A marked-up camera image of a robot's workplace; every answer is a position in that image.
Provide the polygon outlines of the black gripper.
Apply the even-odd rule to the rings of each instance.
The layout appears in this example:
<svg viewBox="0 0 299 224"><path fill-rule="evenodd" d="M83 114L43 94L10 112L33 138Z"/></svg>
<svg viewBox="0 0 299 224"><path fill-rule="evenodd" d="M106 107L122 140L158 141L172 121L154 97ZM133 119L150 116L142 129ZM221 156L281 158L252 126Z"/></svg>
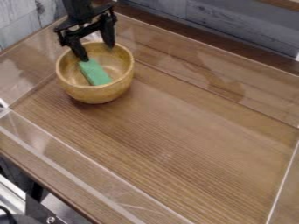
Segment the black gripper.
<svg viewBox="0 0 299 224"><path fill-rule="evenodd" d="M61 45L70 46L77 57L87 62L90 56L81 39L91 33L99 32L105 43L110 48L115 47L115 25L118 16L114 12L114 4L105 3L94 7L91 0L62 0L67 11L67 19L54 28Z"/></svg>

